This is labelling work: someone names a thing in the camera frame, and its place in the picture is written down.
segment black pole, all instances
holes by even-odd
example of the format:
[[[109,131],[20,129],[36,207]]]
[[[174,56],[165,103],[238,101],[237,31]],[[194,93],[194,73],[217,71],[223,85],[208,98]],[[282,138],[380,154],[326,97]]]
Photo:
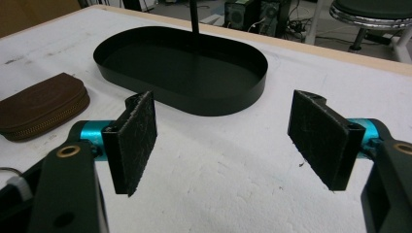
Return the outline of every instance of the black pole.
[[[191,31],[193,33],[193,44],[196,49],[199,48],[199,18],[197,16],[197,2],[196,0],[189,0],[190,4],[190,19]]]
[[[359,52],[361,50],[361,41],[363,40],[364,36],[366,35],[367,29],[361,28],[360,32],[358,33],[357,39],[355,39],[354,43],[349,47],[350,52]]]

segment equipment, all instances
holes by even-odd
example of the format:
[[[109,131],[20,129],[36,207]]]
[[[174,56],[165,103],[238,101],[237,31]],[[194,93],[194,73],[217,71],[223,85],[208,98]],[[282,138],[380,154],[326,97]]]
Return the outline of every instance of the equipment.
[[[259,21],[259,0],[228,0],[224,3],[224,26],[242,31],[256,31],[252,24]]]
[[[330,190],[345,190],[360,153],[374,161],[361,194],[368,232],[412,229],[412,144],[377,119],[345,119],[320,95],[296,90],[288,134]]]
[[[278,25],[280,2],[261,1],[260,18],[264,21],[259,25],[258,34],[274,37]]]
[[[117,194],[136,190],[157,135],[151,92],[125,100],[116,121],[79,121],[65,143],[0,190],[0,228],[108,232],[94,158],[107,155]]]

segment brown leather case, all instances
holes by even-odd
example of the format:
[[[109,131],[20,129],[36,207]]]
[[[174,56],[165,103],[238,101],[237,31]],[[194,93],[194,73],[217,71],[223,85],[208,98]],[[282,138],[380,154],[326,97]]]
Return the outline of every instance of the brown leather case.
[[[0,101],[0,134],[10,141],[40,136],[81,113],[89,102],[82,81],[59,74]]]

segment black metal tray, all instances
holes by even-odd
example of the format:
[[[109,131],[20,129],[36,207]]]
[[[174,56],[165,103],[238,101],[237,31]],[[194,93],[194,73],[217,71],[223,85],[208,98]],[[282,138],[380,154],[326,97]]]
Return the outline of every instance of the black metal tray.
[[[254,104],[263,93],[267,60],[236,41],[169,27],[121,32],[94,51],[103,77],[199,116],[223,116]]]

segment white tabletop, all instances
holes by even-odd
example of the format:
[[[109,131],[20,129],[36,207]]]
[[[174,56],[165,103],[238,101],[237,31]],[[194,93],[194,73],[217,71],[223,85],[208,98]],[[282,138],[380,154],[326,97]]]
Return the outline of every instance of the white tabletop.
[[[174,26],[91,8],[1,39],[0,99],[65,72],[85,83],[91,102],[35,140],[1,137],[0,166],[25,171],[76,121],[116,119],[134,93],[104,80],[92,54],[110,36],[147,25]],[[156,102],[157,141],[130,198],[115,194],[108,164],[96,163],[111,232],[365,232],[360,196],[372,162],[357,160],[346,191],[327,190],[309,164],[299,166],[304,159],[287,134],[292,94],[320,94],[340,115],[378,118],[396,139],[412,142],[412,73],[240,41],[269,62],[265,91],[253,106],[203,117]],[[0,173],[0,182],[9,176]]]

